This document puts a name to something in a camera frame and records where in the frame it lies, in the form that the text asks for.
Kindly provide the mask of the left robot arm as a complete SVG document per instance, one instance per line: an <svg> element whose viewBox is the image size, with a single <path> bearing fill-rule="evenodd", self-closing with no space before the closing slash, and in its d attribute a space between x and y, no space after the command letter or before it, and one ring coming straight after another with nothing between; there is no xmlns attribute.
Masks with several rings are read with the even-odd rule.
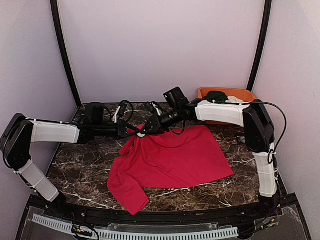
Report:
<svg viewBox="0 0 320 240"><path fill-rule="evenodd" d="M77 122L50 121L29 118L21 113L13 116L0 138L0 150L5 165L14 170L25 183L51 203L51 210L60 218L67 218L70 206L64 202L64 195L51 183L30 155L31 144L66 143L87 144L95 137L124 139L139 133L139 129L123 120L126 107L123 100L115 113L104 120L109 109L100 102L91 102L85 107L84 116Z"/></svg>

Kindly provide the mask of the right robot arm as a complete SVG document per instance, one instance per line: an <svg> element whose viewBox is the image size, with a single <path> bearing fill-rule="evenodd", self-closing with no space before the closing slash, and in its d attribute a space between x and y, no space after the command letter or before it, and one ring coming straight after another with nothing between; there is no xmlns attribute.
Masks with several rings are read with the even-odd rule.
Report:
<svg viewBox="0 0 320 240"><path fill-rule="evenodd" d="M278 164L276 152L279 141L275 140L275 126L266 109L268 102L255 99L251 102L229 102L221 91L212 91L204 98L189 101L180 87L166 93L164 98L171 111L162 112L152 104L154 114L138 136L157 135L169 131L184 121L211 121L237 125L244 128L245 144L252 152L259 177L259 195L264 199L255 205L255 213L266 217L275 208L271 199L278 191Z"/></svg>

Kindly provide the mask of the red t-shirt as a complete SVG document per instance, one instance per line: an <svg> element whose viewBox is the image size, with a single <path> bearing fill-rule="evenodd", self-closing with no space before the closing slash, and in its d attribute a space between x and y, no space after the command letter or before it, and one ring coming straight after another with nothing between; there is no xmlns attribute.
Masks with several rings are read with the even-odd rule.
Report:
<svg viewBox="0 0 320 240"><path fill-rule="evenodd" d="M209 128L198 125L181 135L132 136L113 162L107 188L134 216L150 202L144 188L191 188L233 174Z"/></svg>

